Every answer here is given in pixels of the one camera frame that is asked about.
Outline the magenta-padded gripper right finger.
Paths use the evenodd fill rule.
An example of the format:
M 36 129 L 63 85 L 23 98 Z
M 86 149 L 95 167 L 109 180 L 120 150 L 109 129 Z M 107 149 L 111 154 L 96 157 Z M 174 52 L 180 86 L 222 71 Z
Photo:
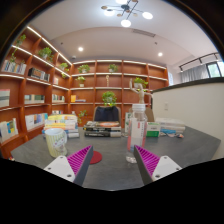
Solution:
M 181 170 L 167 155 L 159 157 L 137 145 L 134 146 L 134 156 L 145 185 Z

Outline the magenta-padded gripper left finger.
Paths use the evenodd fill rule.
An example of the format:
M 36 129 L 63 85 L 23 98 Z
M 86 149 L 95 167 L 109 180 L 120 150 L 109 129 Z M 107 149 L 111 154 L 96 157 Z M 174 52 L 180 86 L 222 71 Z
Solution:
M 89 145 L 69 156 L 58 156 L 44 170 L 81 186 L 92 156 L 93 146 Z

